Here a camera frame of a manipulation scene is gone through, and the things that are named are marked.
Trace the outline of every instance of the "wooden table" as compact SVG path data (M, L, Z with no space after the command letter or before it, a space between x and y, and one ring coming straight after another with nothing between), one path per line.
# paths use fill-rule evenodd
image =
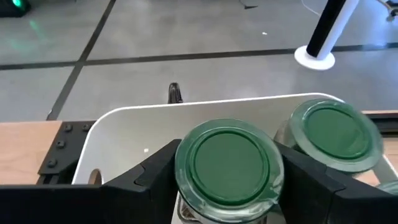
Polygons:
M364 111L364 113L398 111ZM62 124L61 121L0 123L0 184L35 184L37 171ZM384 139L385 155L398 169L398 138ZM370 170L358 177L370 185L379 181Z

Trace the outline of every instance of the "white cylindrical stand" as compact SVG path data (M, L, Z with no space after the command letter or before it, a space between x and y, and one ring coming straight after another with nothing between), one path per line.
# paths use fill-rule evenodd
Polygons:
M330 53L359 0L329 0L310 43L299 47L294 57L299 64L314 70L327 70L335 64Z

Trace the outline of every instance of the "wooden surface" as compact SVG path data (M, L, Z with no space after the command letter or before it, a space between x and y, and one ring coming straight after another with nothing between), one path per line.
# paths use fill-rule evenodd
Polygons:
M35 184L61 123L0 123L0 184Z
M380 114L380 113L383 113L383 114L389 114L389 113L398 113L398 110L384 110L384 111L362 111L362 113L364 113L364 114Z

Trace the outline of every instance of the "metal bolt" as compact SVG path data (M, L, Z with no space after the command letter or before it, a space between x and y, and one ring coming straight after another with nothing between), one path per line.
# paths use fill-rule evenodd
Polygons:
M57 141L57 149L63 149L65 145L64 141Z
M91 126L90 126L90 125L88 125L88 124L85 124L85 125L83 125L83 131L84 131L84 132L87 132L87 131L89 131L89 130L90 130L90 128L91 128Z
M54 168L57 165L58 161L56 159L50 159L47 163L47 167Z
M65 125L65 127L63 128L63 130L65 132L70 132L73 129L73 126L71 124L67 124Z

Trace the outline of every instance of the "glass jar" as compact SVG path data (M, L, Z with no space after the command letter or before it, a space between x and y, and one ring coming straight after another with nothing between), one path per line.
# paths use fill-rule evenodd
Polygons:
M374 167L384 152L376 125L362 112L336 100L302 103L274 140L350 175Z
M388 183L382 183L378 185L377 188L387 193L398 195L398 180Z
M278 203L282 156L263 131L236 119L195 127L175 155L184 203L201 223L257 223Z

